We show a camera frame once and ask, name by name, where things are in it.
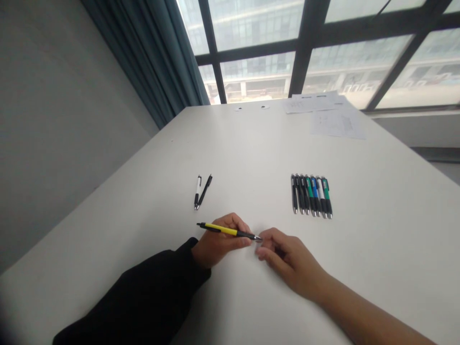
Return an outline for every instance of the yellow pen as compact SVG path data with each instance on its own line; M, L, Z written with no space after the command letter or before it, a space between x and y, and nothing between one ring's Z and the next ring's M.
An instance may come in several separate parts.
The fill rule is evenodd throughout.
M236 236L236 237L247 237L247 238L249 238L249 239L251 239L253 241L256 241L256 242L263 241L263 239L261 237L259 237L259 236L249 234L247 232L235 230L235 229L225 228L225 227L215 225L215 224L197 223L197 225L200 228L203 228L203 229L206 229L206 230L209 230L209 231L213 231L213 232L223 232L223 233L226 233L226 234L229 234L229 235L232 235L232 236Z

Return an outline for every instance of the white pen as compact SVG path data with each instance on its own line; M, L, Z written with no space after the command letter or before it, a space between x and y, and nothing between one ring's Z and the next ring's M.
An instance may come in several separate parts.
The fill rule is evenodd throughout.
M195 193L195 210L198 209L198 194L200 194L201 187L201 176L198 175L198 181L196 182L196 193Z
M318 198L321 202L321 209L322 209L322 217L326 219L326 212L327 210L324 208L326 206L326 200L324 199L324 192L322 190L322 182L321 179L317 176L316 177L316 185L318 188Z

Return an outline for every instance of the white table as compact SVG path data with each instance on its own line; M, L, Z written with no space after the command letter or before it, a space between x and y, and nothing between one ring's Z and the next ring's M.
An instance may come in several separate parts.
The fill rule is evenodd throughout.
M255 233L274 226L300 237L356 292L434 341L458 344L460 188L365 115L367 140L313 136L310 116L286 115L281 104L186 108L5 272L2 303L21 343L49 344L126 269L234 211ZM195 212L196 177L210 173ZM328 178L333 220L293 214L291 173ZM213 269L174 342L347 344L254 249Z

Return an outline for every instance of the green pen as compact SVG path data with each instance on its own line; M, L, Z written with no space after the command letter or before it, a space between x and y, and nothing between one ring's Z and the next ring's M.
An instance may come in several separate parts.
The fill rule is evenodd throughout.
M324 176L321 177L322 188L324 190L324 197L326 198L327 205L327 218L332 219L332 205L331 199L329 198L329 183Z
M308 196L310 197L310 206L311 206L311 214L316 217L316 204L315 204L315 198L313 196L313 191L311 190L311 181L310 178L305 175L305 185L307 186L308 190Z

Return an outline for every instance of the hand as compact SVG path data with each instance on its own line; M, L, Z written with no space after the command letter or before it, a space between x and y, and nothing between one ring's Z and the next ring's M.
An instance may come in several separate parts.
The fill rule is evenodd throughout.
M218 218L212 223L225 228L251 233L249 226L235 213ZM250 245L251 240L247 237L235 237L221 232L206 230L195 247L192 248L192 255L200 267L207 269L216 265L229 251Z
M276 228L262 231L259 236L264 239L256 250L259 260L267 261L292 290L317 302L330 276L302 241Z

